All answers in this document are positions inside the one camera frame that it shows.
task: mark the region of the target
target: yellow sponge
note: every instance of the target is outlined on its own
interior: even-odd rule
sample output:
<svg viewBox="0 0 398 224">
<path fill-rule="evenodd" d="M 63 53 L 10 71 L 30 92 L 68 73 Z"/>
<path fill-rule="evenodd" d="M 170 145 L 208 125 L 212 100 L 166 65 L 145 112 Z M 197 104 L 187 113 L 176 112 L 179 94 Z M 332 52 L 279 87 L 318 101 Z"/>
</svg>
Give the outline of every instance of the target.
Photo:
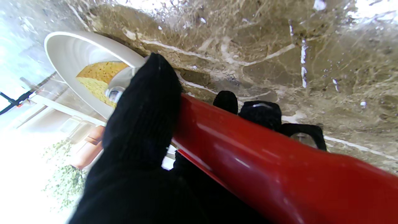
<svg viewBox="0 0 398 224">
<path fill-rule="evenodd" d="M 86 87 L 97 99 L 109 106 L 116 107 L 116 103 L 105 96 L 105 90 L 112 78 L 128 65 L 118 61 L 98 62 L 86 66 L 76 79 Z"/>
</svg>

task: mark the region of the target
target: red handle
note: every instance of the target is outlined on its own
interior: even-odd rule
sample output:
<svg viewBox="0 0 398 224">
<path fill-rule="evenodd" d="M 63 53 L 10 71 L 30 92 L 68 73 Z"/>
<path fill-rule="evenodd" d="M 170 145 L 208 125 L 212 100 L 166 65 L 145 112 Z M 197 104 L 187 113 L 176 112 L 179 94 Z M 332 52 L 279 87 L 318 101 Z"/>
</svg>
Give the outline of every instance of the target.
<svg viewBox="0 0 398 224">
<path fill-rule="evenodd" d="M 398 221 L 398 177 L 353 157 L 313 149 L 184 94 L 173 142 L 275 223 Z"/>
</svg>

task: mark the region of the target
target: brown marble surface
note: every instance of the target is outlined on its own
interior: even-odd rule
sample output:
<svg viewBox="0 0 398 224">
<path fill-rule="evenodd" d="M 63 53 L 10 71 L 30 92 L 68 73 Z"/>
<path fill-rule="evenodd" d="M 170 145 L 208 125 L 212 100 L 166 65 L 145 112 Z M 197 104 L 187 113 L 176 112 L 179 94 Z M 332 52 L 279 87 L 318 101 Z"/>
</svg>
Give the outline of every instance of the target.
<svg viewBox="0 0 398 224">
<path fill-rule="evenodd" d="M 77 29 L 143 56 L 158 52 L 180 71 L 188 94 L 212 102 L 230 90 L 240 104 L 276 102 L 285 122 L 321 125 L 330 152 L 398 173 L 395 1 L 17 0 L 2 7 L 3 20 L 11 24 L 14 12 L 21 27 L 12 32 L 33 40 L 37 55 L 48 33 Z"/>
</svg>

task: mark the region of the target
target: terracotta pot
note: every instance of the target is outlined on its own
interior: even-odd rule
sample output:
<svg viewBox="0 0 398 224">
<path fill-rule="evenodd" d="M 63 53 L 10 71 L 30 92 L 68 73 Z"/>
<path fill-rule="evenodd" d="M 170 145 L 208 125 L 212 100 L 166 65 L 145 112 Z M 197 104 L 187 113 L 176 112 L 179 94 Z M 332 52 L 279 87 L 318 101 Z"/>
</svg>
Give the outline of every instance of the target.
<svg viewBox="0 0 398 224">
<path fill-rule="evenodd" d="M 101 141 L 97 145 L 87 142 L 75 155 L 72 156 L 70 164 L 78 169 L 83 169 L 95 159 L 101 150 Z"/>
<path fill-rule="evenodd" d="M 86 142 L 90 142 L 93 145 L 97 145 L 100 141 L 102 141 L 103 133 L 105 132 L 104 126 L 95 127 L 88 136 L 85 138 Z"/>
</svg>

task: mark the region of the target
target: white basin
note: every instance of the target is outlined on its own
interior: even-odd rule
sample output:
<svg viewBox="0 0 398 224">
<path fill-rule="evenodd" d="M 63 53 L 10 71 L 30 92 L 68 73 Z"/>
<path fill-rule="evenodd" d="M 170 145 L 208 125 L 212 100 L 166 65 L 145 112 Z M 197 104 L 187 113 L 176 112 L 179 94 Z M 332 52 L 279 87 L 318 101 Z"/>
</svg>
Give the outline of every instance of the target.
<svg viewBox="0 0 398 224">
<path fill-rule="evenodd" d="M 113 108 L 94 97 L 76 76 L 87 65 L 102 61 L 122 61 L 133 69 L 145 63 L 144 58 L 130 48 L 84 31 L 51 33 L 44 41 L 44 48 L 51 64 L 69 87 L 106 119 Z"/>
</svg>

